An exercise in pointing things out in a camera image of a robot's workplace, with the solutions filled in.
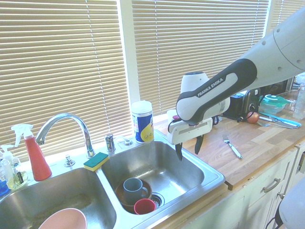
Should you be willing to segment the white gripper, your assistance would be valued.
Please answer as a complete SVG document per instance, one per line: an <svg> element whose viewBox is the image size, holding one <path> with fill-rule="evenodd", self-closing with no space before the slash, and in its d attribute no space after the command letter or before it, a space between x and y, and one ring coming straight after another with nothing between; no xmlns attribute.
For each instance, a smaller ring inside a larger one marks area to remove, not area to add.
<svg viewBox="0 0 305 229"><path fill-rule="evenodd" d="M204 134L211 131L213 126L212 118L205 119L197 125L189 125L179 118L169 119L167 141L175 145L175 151L178 159L182 161L182 146L183 142L188 141L192 138L196 138L196 143L194 147L194 153L197 155L201 149Z"/></svg>

